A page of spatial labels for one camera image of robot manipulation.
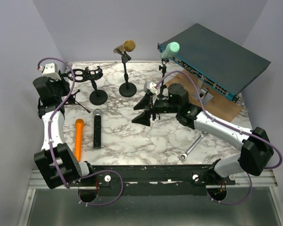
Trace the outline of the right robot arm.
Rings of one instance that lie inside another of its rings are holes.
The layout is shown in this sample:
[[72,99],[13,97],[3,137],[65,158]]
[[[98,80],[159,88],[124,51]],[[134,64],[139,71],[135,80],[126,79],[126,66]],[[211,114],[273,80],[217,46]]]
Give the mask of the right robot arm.
[[174,113],[183,126],[211,134],[240,151],[238,155],[216,160],[208,169],[206,176],[210,183],[217,185],[231,174],[246,172],[259,176],[274,154],[267,133],[262,128],[254,130],[241,128],[224,120],[217,122],[200,107],[189,101],[188,91],[179,83],[168,87],[168,98],[155,99],[154,83],[152,89],[145,89],[145,95],[134,106],[134,110],[143,110],[132,123],[150,126],[157,114]]

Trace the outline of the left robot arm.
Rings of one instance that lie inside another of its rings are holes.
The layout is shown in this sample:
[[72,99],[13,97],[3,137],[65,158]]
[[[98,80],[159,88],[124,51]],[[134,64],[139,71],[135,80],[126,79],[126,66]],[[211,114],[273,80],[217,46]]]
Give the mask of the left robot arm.
[[38,115],[44,125],[41,151],[34,155],[34,162],[50,189],[79,180],[90,186],[95,174],[87,162],[79,162],[64,139],[65,109],[62,98],[69,94],[70,86],[59,73],[42,73],[33,81],[39,94]]

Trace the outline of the black tall tripod stand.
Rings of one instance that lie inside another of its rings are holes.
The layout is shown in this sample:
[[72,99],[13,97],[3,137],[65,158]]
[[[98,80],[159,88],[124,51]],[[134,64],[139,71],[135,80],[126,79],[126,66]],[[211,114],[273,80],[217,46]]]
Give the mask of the black tall tripod stand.
[[164,95],[164,89],[166,89],[166,84],[164,84],[164,81],[166,80],[165,79],[166,70],[167,70],[166,64],[168,62],[169,62],[169,58],[161,59],[161,65],[158,68],[158,70],[162,72],[162,79],[163,79],[163,81],[160,84],[159,94],[157,96],[159,100],[167,100],[168,98],[168,96]]

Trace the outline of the black silver-grille microphone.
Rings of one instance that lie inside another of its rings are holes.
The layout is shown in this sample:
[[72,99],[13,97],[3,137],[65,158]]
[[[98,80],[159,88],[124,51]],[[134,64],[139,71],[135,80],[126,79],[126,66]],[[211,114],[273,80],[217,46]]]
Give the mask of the black silver-grille microphone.
[[93,112],[94,121],[93,121],[93,148],[100,149],[101,148],[101,117],[102,110],[95,109]]

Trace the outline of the black round-base shock-mount stand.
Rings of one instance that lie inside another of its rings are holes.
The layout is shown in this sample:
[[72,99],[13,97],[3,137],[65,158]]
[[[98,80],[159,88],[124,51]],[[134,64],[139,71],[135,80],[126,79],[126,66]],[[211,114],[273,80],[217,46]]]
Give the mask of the black round-base shock-mount stand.
[[86,67],[84,72],[85,72],[85,76],[84,76],[85,80],[91,81],[92,87],[94,89],[94,91],[90,94],[89,97],[90,102],[93,105],[104,104],[108,99],[108,95],[105,91],[98,89],[96,84],[96,81],[101,79],[103,76],[102,69],[100,68],[100,66],[97,66],[97,69],[95,70],[90,70],[89,67]]

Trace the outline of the mint green microphone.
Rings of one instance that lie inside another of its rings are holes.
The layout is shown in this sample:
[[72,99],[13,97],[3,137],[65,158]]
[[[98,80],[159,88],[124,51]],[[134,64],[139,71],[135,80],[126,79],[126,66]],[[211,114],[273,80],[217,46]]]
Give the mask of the mint green microphone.
[[180,45],[178,42],[168,43],[165,50],[160,54],[161,59],[167,59],[176,55],[180,50]]

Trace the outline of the orange microphone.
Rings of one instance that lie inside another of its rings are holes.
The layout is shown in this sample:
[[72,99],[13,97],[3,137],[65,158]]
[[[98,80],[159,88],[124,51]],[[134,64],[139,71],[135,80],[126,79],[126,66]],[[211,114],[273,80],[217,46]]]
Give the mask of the orange microphone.
[[81,160],[83,128],[83,119],[77,119],[75,122],[75,157],[78,161]]

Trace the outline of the black tripod shock-mount stand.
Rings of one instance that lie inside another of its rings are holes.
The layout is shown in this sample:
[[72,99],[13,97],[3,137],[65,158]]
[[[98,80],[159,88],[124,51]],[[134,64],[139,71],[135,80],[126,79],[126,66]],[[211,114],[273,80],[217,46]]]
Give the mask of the black tripod shock-mount stand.
[[[73,72],[75,74],[74,77],[72,76],[71,71],[61,73],[60,75],[65,80],[74,81],[75,83],[82,83],[82,82],[87,81],[87,71],[88,71],[88,68],[85,68],[84,70],[83,69],[73,69]],[[78,106],[82,107],[84,110],[86,110],[87,113],[91,113],[91,111],[89,109],[84,107],[81,103],[79,103],[76,100],[76,95],[80,92],[81,92],[81,90],[78,89],[76,92],[72,93],[70,95],[70,97],[67,99],[67,101],[64,103],[64,105],[78,105]]]

